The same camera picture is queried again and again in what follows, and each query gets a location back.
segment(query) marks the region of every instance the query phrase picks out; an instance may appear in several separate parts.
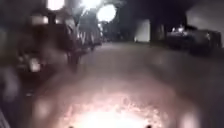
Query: street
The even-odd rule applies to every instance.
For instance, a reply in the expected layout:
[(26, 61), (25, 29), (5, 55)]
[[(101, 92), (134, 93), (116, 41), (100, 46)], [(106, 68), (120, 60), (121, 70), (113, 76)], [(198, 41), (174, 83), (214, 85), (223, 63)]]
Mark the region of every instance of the street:
[(76, 73), (64, 69), (42, 85), (29, 125), (75, 127), (73, 117), (89, 106), (131, 104), (155, 128), (224, 127), (223, 64), (145, 44), (103, 44)]

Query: wall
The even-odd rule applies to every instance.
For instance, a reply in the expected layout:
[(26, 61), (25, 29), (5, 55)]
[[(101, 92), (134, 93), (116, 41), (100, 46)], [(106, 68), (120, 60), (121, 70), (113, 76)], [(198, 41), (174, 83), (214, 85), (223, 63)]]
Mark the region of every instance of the wall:
[(200, 29), (210, 29), (221, 32), (222, 41), (224, 41), (223, 0), (207, 0), (198, 3), (187, 12), (187, 19), (190, 25), (194, 25)]

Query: light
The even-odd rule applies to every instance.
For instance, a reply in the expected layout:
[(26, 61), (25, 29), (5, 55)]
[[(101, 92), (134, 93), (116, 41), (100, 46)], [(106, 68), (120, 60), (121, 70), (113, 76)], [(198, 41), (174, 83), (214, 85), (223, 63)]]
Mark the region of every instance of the light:
[(112, 4), (103, 6), (97, 13), (97, 19), (100, 22), (111, 22), (115, 18), (116, 12), (116, 8)]
[(64, 0), (47, 0), (47, 8), (51, 11), (57, 11), (64, 7)]
[(46, 16), (44, 16), (44, 17), (43, 17), (43, 23), (44, 23), (44, 24), (48, 24), (48, 22), (49, 22), (49, 21), (48, 21), (48, 18), (47, 18)]
[(84, 114), (77, 128), (145, 128), (147, 122), (135, 115), (116, 111), (95, 111)]
[(101, 0), (82, 0), (82, 6), (84, 6), (84, 8), (86, 10), (92, 9), (92, 8), (96, 8), (98, 5), (100, 5)]
[(153, 106), (138, 106), (126, 94), (96, 94), (91, 102), (74, 104), (62, 126), (74, 128), (165, 128), (166, 114)]

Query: white light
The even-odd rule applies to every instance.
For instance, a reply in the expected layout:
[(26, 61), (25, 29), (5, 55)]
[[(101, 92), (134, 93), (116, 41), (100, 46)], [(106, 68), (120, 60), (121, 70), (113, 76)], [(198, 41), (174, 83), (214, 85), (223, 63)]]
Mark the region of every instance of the white light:
[(147, 122), (128, 113), (95, 111), (79, 118), (78, 128), (144, 128)]
[(60, 10), (64, 7), (64, 0), (47, 0), (47, 8), (52, 11)]
[(101, 0), (82, 0), (82, 6), (89, 10), (100, 5)]
[(44, 24), (48, 24), (48, 18), (45, 16), (45, 17), (43, 17), (43, 23)]
[(97, 19), (100, 22), (111, 22), (115, 18), (116, 12), (116, 8), (112, 4), (103, 6), (97, 13)]

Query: car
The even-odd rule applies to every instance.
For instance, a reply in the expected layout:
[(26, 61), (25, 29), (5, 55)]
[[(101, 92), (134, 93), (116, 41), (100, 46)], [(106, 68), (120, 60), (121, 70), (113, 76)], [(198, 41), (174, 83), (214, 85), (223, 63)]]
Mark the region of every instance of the car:
[(214, 49), (222, 48), (220, 32), (191, 26), (173, 28), (167, 33), (165, 43), (171, 49), (188, 51), (192, 55), (209, 55)]

